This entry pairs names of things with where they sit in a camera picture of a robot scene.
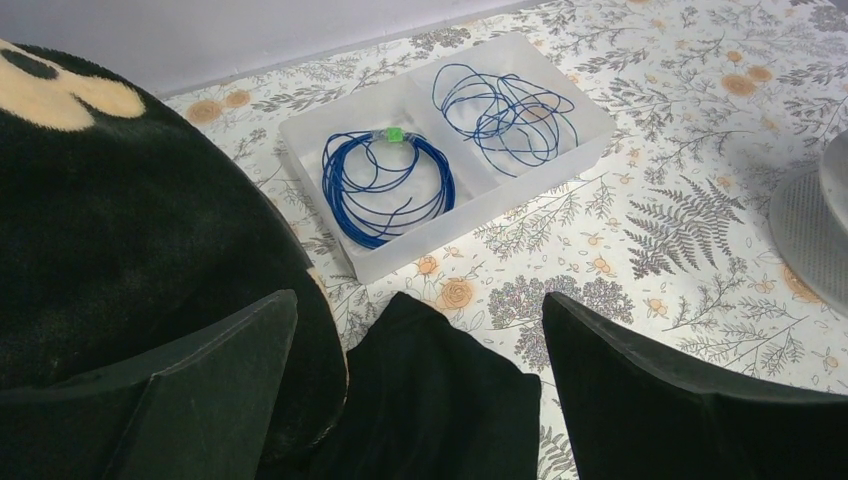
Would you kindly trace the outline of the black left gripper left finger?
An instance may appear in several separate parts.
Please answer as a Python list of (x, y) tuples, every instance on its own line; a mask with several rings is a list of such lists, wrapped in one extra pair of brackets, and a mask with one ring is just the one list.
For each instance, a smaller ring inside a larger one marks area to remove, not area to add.
[(275, 292), (46, 388), (1, 394), (5, 479), (250, 479), (297, 323)]

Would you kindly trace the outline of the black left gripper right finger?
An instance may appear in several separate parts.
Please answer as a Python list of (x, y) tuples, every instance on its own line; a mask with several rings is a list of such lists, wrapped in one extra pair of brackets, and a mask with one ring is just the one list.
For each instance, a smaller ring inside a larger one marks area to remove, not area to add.
[(542, 325), (583, 479), (843, 479), (847, 399), (756, 379), (559, 292)]

